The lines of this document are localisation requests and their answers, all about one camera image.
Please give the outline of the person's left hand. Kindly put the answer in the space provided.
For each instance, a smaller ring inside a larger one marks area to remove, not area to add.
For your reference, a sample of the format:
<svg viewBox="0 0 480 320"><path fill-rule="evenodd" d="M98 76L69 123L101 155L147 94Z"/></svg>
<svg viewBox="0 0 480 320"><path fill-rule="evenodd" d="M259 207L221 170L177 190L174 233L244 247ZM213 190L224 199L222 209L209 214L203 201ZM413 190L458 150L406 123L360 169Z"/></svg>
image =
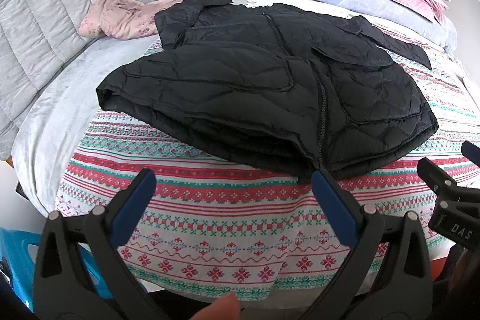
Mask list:
<svg viewBox="0 0 480 320"><path fill-rule="evenodd" d="M239 320L240 302L234 292L229 292L196 313L191 320Z"/></svg>

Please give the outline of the person's right hand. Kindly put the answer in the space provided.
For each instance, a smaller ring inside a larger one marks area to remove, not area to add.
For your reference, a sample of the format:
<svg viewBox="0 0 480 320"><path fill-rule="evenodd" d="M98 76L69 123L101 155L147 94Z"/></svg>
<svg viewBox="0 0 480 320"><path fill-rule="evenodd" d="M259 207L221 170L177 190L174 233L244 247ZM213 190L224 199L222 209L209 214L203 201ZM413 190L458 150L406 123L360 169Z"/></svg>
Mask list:
<svg viewBox="0 0 480 320"><path fill-rule="evenodd" d="M461 288L467 285L467 283L475 276L479 270L479 251L465 251L460 256L459 261L456 263L453 276L448 283L448 289L450 292L459 291Z"/></svg>

